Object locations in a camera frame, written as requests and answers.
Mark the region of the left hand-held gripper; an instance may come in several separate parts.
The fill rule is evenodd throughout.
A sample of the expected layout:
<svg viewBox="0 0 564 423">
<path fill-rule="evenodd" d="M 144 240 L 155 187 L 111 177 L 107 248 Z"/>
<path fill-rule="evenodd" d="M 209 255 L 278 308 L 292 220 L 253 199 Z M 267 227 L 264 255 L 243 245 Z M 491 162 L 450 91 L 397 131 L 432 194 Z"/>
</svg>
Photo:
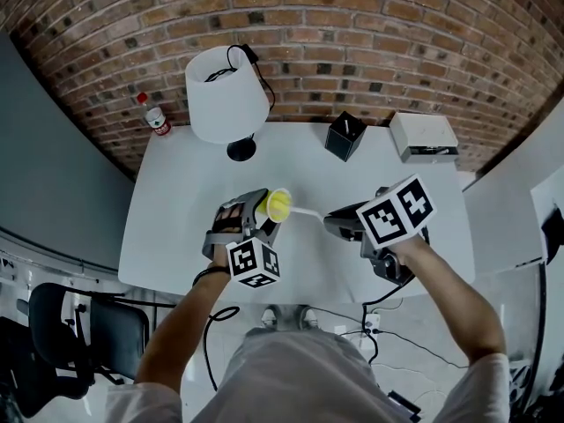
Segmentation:
<svg viewBox="0 0 564 423">
<path fill-rule="evenodd" d="M 256 209 L 268 196 L 266 188 L 257 189 L 233 198 L 220 207 L 242 204 L 242 231 L 237 234 L 216 234 L 206 232 L 202 254 L 213 260 L 215 250 L 226 250 L 226 262 L 231 280 L 250 288 L 261 288 L 280 281 L 281 267 L 274 241 L 281 227 L 271 219 L 259 226 Z"/>
</svg>

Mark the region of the yellow paper cup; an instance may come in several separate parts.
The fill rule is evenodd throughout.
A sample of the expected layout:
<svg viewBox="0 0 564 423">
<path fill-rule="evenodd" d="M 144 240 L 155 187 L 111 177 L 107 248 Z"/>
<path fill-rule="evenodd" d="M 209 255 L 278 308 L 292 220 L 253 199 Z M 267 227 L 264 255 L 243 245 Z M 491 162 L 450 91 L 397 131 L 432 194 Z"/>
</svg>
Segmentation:
<svg viewBox="0 0 564 423">
<path fill-rule="evenodd" d="M 292 204 L 292 196 L 287 189 L 275 189 L 269 190 L 256 210 L 276 223 L 282 223 L 290 215 Z"/>
</svg>

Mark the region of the yellow sponge brush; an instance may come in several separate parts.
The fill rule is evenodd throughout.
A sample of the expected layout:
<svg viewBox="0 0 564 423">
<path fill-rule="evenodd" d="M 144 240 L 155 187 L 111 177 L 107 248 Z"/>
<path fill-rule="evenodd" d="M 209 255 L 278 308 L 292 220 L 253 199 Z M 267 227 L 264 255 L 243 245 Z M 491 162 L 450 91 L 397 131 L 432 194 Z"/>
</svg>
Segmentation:
<svg viewBox="0 0 564 423">
<path fill-rule="evenodd" d="M 323 221 L 320 212 L 295 206 L 291 195 L 282 189 L 273 190 L 266 201 L 266 213 L 275 223 L 286 221 L 292 213 L 308 215 Z"/>
</svg>

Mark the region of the person's left hand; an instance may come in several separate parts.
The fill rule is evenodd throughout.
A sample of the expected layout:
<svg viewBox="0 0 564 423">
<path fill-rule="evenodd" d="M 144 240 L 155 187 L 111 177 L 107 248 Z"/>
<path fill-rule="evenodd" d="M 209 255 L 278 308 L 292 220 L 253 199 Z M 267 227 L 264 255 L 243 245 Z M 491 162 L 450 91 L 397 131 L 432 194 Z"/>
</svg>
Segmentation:
<svg viewBox="0 0 564 423">
<path fill-rule="evenodd" d="M 216 234 L 237 234 L 242 231 L 241 213 L 242 204 L 233 204 L 229 207 L 220 207 L 212 225 Z"/>
</svg>

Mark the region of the black wristband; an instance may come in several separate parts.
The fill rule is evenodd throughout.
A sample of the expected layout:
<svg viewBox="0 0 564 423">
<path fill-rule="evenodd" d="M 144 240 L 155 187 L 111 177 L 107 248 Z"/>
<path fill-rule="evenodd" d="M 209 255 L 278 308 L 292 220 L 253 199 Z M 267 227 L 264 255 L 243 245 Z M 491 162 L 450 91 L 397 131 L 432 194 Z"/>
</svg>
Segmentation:
<svg viewBox="0 0 564 423">
<path fill-rule="evenodd" d="M 193 283 L 192 283 L 192 286 L 195 286 L 201 278 L 206 277 L 208 275 L 215 274 L 215 273 L 223 273 L 223 274 L 226 274 L 228 277 L 231 277 L 231 273 L 230 273 L 230 270 L 229 270 L 228 267 L 221 266 L 221 265 L 213 265 L 213 266 L 206 268 L 203 271 L 200 271 L 195 276 Z"/>
</svg>

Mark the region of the black square pen holder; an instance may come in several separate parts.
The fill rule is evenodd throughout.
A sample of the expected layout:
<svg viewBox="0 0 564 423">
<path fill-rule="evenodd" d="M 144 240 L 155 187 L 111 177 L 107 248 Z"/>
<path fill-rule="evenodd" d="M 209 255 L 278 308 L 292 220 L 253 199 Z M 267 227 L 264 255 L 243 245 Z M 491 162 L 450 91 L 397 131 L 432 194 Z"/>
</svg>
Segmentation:
<svg viewBox="0 0 564 423">
<path fill-rule="evenodd" d="M 367 125 L 346 111 L 330 125 L 325 140 L 325 149 L 347 162 L 360 144 Z"/>
</svg>

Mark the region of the person's right shoe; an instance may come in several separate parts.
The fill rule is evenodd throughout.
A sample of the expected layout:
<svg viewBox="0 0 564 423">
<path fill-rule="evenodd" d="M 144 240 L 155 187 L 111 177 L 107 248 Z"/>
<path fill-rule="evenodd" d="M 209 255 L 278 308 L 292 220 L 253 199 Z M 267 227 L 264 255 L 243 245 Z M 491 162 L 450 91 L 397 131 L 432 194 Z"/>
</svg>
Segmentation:
<svg viewBox="0 0 564 423">
<path fill-rule="evenodd" d="M 319 323 L 315 311 L 309 306 L 300 307 L 298 324 L 301 330 L 318 329 Z"/>
</svg>

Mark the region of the white flat box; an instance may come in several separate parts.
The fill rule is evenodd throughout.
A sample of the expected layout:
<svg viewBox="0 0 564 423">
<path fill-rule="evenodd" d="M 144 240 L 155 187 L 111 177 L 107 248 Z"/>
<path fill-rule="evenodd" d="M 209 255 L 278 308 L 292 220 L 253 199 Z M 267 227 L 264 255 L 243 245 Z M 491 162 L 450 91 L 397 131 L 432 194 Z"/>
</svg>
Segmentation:
<svg viewBox="0 0 564 423">
<path fill-rule="evenodd" d="M 458 157 L 458 140 L 444 116 L 395 113 L 389 128 L 404 163 L 454 162 Z"/>
</svg>

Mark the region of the white shade table lamp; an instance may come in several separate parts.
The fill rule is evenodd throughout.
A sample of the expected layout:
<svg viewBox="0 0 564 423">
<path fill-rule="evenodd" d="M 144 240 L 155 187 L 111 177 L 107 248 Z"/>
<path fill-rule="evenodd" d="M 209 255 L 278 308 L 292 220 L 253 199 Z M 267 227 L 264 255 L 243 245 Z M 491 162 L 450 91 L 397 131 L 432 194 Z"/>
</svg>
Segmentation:
<svg viewBox="0 0 564 423">
<path fill-rule="evenodd" d="M 224 145 L 231 160 L 251 159 L 254 135 L 271 111 L 254 50 L 247 44 L 205 50 L 187 64 L 185 81 L 196 136 Z"/>
</svg>

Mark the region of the clear bottle with red label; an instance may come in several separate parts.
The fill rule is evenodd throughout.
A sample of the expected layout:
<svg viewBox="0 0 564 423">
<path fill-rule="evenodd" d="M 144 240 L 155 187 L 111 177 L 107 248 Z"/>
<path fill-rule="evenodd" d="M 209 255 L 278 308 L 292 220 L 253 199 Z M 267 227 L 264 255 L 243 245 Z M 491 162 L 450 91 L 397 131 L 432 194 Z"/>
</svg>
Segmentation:
<svg viewBox="0 0 564 423">
<path fill-rule="evenodd" d="M 172 126 L 158 103 L 146 93 L 139 93 L 136 100 L 143 109 L 145 121 L 158 136 L 163 137 L 171 132 Z"/>
</svg>

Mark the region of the black waist device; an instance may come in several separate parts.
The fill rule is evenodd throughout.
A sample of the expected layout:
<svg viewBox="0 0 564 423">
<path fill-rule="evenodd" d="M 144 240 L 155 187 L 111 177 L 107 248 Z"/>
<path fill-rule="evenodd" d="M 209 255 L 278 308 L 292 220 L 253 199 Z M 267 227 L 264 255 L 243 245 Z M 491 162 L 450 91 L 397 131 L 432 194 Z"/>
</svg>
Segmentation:
<svg viewBox="0 0 564 423">
<path fill-rule="evenodd" d="M 405 397 L 401 396 L 394 390 L 391 390 L 388 395 L 388 399 L 396 406 L 399 412 L 408 418 L 411 423 L 419 423 L 421 421 L 421 408 L 415 403 L 409 401 Z"/>
</svg>

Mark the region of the white shelf unit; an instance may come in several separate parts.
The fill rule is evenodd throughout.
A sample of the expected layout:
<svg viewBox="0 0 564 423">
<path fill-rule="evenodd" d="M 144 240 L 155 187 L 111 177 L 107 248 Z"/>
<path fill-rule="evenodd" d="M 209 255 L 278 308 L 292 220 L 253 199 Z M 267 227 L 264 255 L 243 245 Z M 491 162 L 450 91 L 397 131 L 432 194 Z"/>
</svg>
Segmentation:
<svg viewBox="0 0 564 423">
<path fill-rule="evenodd" d="M 547 179 L 535 187 L 531 195 L 537 215 L 543 256 L 546 263 L 545 236 L 541 230 L 541 226 L 556 207 L 560 208 L 562 216 L 564 217 L 564 185 L 559 185 L 555 180 Z"/>
</svg>

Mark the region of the grey cabinet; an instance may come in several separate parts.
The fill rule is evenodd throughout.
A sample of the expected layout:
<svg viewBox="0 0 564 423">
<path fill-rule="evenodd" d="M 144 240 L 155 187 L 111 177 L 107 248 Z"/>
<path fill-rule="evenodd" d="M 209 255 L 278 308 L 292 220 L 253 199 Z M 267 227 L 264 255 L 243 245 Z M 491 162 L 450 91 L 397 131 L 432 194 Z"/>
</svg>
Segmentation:
<svg viewBox="0 0 564 423">
<path fill-rule="evenodd" d="M 0 32 L 0 234 L 116 270 L 133 187 Z"/>
</svg>

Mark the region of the black office chair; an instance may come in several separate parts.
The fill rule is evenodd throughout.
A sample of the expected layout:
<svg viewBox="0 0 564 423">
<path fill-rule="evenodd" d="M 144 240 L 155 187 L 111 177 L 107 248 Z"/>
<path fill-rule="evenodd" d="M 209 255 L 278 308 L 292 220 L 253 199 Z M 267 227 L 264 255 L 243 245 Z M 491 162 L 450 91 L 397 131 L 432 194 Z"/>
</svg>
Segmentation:
<svg viewBox="0 0 564 423">
<path fill-rule="evenodd" d="M 83 398 L 93 384 L 80 316 L 62 318 L 70 291 L 53 283 L 36 286 L 27 326 L 0 316 L 0 397 L 27 419 L 56 397 Z"/>
</svg>

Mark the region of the heap of black equipment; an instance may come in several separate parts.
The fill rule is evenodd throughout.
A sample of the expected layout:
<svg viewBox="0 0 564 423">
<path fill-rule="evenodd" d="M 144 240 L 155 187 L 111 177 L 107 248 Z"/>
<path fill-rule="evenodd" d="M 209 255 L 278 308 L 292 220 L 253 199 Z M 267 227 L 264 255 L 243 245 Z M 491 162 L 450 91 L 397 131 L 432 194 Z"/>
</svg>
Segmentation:
<svg viewBox="0 0 564 423">
<path fill-rule="evenodd" d="M 546 394 L 522 412 L 512 412 L 509 423 L 564 423 L 564 357 Z"/>
</svg>

